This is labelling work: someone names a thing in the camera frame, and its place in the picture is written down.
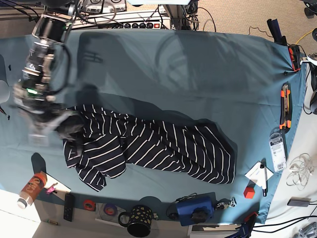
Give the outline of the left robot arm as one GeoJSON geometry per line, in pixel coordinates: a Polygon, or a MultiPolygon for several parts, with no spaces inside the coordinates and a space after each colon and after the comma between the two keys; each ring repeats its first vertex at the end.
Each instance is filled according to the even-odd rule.
{"type": "Polygon", "coordinates": [[[315,91],[317,89],[317,55],[307,55],[303,56],[300,59],[300,65],[303,63],[308,63],[311,69],[311,86],[312,89],[315,91]]]}

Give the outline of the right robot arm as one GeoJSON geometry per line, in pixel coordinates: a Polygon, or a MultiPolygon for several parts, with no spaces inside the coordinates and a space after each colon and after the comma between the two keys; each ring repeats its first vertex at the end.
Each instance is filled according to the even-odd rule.
{"type": "Polygon", "coordinates": [[[83,128],[79,114],[57,103],[56,96],[69,84],[71,55],[65,43],[82,4],[81,0],[44,1],[44,12],[32,32],[37,40],[29,51],[22,79],[13,87],[14,102],[29,120],[29,140],[34,144],[47,144],[52,131],[62,140],[79,141],[83,128]],[[54,89],[57,46],[66,53],[67,66],[63,84],[54,89]]]}

